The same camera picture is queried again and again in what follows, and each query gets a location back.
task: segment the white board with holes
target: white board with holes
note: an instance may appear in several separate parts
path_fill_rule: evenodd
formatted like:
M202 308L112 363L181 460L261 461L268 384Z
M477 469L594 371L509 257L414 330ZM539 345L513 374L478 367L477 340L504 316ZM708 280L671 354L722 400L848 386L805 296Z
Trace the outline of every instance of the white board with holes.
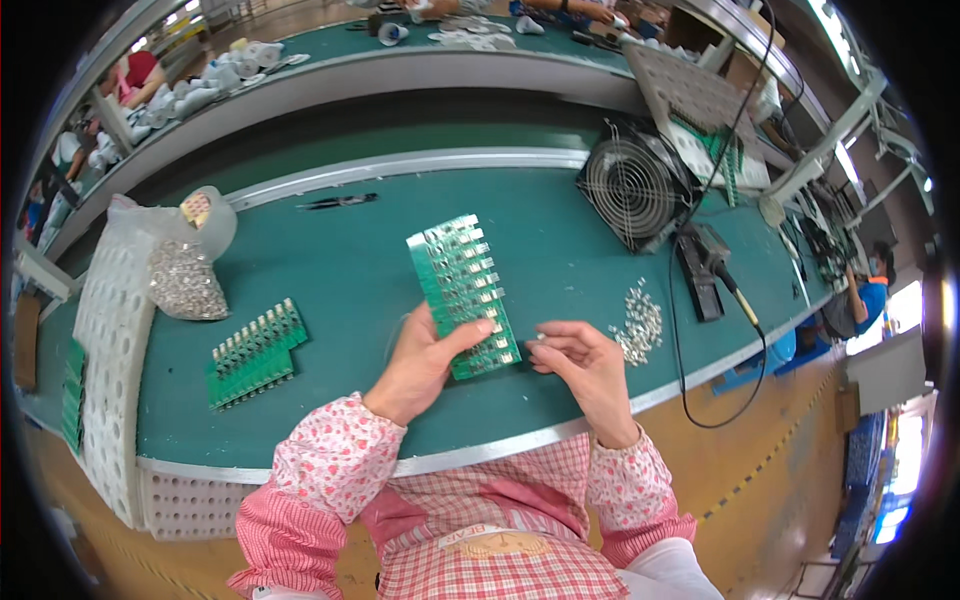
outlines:
M87 479L128 527L143 527L137 490L136 405L154 318L148 286L150 244L107 223L74 323L86 352L84 439L78 459Z
M159 541L236 536L240 502L260 486L191 479L142 468L140 497L145 528Z

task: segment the teal workbench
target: teal workbench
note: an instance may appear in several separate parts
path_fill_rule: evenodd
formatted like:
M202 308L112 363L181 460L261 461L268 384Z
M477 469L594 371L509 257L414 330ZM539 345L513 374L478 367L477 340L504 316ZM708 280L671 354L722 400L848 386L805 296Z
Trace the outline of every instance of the teal workbench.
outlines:
M406 45L431 43L414 28ZM326 28L286 40L288 52L312 60L345 52L385 52L374 38ZM623 59L565 36L518 36L521 50L576 53L603 68L626 69ZM203 184L234 192L349 158L423 148L553 146L584 150L599 131L583 124L557 127L498 123L398 126L345 134L322 142L250 154L209 169L187 166L188 177L154 194L150 204L176 204ZM476 213L491 244L504 300L517 337L535 324L583 319L606 331L623 325L624 297L644 277L644 290L669 316L667 250L629 255L573 185L573 169L475 169L409 173L350 183L270 202L238 213L238 230L216 263L233 316L217 323L182 322L156 313L140 385L137 455L141 465L194 477L239 480L234 468L267 469L273 447L310 410L337 396L370 388L389 356L401 316L421 299L405 239L451 217ZM143 196L150 190L144 186ZM371 204L302 212L296 204L333 195L376 192ZM134 194L141 202L143 198ZM816 276L806 283L811 306L776 233L755 208L730 210L710 196L698 220L711 223L732 250L730 270L772 342L828 297ZM802 254L809 256L808 249ZM813 262L807 271L816 273ZM702 382L754 353L758 340L732 297L721 289L727 316L696 322L675 265L678 321L688 382ZM299 305L310 340L294 350L297 376L224 413L206 408L204 364L210 350L285 297ZM24 409L45 426L60 422L60 385L76 302L58 308L38 336L38 389ZM677 392L672 332L649 364L628 367L635 412ZM436 405L415 420L400 451L398 473L479 462L549 444L585 430L575 401L556 376L514 365L450 382ZM262 481L266 470L245 481Z

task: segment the hand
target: hand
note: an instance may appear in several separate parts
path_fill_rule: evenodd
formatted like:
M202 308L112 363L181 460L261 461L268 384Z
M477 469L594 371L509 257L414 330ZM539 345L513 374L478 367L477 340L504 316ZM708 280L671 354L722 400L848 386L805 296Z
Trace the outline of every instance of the hand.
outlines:
M407 317L394 355L376 385L364 395L367 409L401 427L430 408L450 374L450 361L490 337L493 321L462 324L442 340L426 302Z
M534 371L554 372L569 386L600 445L636 444L640 432L630 414L623 348L583 321L550 321L535 329L546 337L526 343Z
M613 23L613 11L599 2L580 0L579 2L576 2L576 4L572 2L568 3L567 7L571 12L579 12L584 16L591 18L594 21L599 21L605 25L610 25Z

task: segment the pink checkered apron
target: pink checkered apron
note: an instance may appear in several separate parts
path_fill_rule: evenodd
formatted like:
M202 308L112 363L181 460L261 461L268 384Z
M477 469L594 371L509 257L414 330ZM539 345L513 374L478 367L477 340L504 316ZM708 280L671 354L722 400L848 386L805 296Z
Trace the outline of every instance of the pink checkered apron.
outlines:
M581 435L515 456L391 479L360 515L384 598L620 598L587 543L590 443Z

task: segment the blue shirt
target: blue shirt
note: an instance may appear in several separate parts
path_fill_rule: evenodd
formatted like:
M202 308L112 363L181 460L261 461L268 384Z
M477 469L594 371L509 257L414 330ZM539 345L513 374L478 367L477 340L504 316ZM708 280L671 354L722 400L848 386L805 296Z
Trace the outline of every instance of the blue shirt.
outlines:
M870 277L870 280L857 289L857 294L867 307L867 320L856 324L856 334L862 335L883 312L887 303L887 278Z

